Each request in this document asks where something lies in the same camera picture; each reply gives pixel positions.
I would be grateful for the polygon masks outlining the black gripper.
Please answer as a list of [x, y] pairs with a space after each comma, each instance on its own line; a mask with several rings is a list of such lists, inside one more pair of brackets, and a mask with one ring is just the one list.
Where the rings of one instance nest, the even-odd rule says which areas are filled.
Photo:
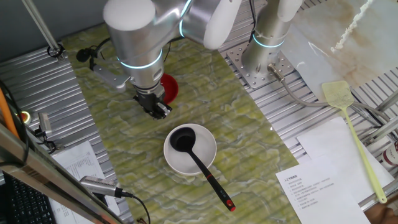
[[163, 102], [164, 96], [164, 93], [160, 96], [157, 96], [155, 93], [148, 95], [137, 93], [134, 96], [134, 100], [136, 100], [143, 110], [154, 120], [158, 120], [167, 117], [172, 111], [172, 108]]

